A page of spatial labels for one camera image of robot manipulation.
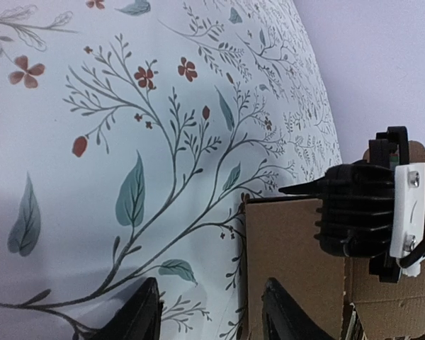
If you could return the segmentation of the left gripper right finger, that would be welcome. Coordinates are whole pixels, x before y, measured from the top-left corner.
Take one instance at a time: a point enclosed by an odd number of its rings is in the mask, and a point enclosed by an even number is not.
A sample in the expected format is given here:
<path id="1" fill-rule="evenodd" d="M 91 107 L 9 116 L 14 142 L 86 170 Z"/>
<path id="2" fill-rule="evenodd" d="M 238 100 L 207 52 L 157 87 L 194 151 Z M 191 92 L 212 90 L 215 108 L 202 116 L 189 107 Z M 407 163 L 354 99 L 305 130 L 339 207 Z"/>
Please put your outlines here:
<path id="1" fill-rule="evenodd" d="M 262 302 L 263 339 L 332 339 L 305 313 L 276 278 L 266 281 Z"/>

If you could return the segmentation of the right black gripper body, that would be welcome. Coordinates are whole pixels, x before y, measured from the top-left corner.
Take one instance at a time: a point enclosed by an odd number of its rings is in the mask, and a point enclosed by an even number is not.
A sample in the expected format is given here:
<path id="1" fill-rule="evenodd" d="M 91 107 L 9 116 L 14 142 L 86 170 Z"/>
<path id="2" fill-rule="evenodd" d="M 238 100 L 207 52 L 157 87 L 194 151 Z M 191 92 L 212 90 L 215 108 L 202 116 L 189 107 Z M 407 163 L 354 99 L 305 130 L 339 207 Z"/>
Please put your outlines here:
<path id="1" fill-rule="evenodd" d="M 395 258 L 390 256 L 390 242 L 392 240 L 393 217 L 395 206 L 395 167 L 409 163 L 409 143 L 406 127 L 389 127 L 379 132 L 368 142 L 368 162 L 372 166 L 384 168 L 385 177 L 380 181 L 384 186 L 372 189 L 370 192 L 380 197 L 377 208 L 383 209 L 385 214 L 378 220 L 386 228 L 377 231 L 378 244 L 382 252 L 373 257 L 369 263 L 369 273 L 379 278 L 381 283 L 397 283 L 401 276 L 401 269 Z"/>

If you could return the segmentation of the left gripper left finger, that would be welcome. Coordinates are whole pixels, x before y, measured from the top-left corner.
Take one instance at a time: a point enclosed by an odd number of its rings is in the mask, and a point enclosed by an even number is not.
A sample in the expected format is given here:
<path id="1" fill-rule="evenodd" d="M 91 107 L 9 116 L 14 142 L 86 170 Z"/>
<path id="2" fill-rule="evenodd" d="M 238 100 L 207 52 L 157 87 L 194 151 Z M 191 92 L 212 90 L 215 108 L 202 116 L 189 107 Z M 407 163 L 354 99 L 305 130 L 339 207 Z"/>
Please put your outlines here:
<path id="1" fill-rule="evenodd" d="M 162 300 L 155 277 L 146 278 L 93 340 L 158 340 L 162 323 Z"/>

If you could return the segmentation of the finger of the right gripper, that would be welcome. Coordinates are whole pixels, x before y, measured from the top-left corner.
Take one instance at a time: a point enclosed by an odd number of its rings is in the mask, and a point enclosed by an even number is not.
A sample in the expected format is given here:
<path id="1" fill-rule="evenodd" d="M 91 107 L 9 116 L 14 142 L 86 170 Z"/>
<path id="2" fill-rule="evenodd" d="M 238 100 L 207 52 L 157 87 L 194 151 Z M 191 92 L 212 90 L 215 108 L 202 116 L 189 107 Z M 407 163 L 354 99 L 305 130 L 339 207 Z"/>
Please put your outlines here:
<path id="1" fill-rule="evenodd" d="M 293 186 L 286 186 L 279 188 L 278 191 L 285 195 L 291 196 L 318 196 L 322 193 L 326 184 L 325 180 L 315 180 L 308 183 L 296 184 Z"/>

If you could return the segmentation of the brown cardboard box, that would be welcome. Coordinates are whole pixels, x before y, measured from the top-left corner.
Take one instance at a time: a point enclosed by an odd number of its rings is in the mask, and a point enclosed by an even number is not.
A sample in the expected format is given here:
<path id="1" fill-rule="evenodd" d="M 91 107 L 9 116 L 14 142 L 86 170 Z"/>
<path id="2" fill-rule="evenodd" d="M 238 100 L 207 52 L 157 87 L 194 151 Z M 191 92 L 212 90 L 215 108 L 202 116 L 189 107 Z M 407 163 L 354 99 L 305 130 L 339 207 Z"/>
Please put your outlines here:
<path id="1" fill-rule="evenodd" d="M 425 146 L 409 141 L 409 154 L 425 161 Z M 252 199 L 246 204 L 249 330 L 263 339 L 262 296 L 276 278 L 332 339 L 343 339 L 352 319 L 368 339 L 425 334 L 425 260 L 417 277 L 381 283 L 369 259 L 332 256 L 315 239 L 318 198 Z"/>

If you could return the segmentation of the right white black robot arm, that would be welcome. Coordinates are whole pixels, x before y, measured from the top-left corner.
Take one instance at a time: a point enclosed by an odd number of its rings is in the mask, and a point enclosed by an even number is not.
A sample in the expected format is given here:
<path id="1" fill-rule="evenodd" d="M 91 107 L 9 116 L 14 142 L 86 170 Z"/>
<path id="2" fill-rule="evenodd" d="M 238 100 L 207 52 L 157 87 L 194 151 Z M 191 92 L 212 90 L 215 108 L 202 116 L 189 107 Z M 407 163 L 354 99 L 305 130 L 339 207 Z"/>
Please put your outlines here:
<path id="1" fill-rule="evenodd" d="M 406 127 L 389 127 L 369 140 L 367 159 L 279 191 L 321 200 L 314 237 L 322 251 L 369 259 L 381 282 L 417 277 L 425 260 L 425 161 L 409 151 Z"/>

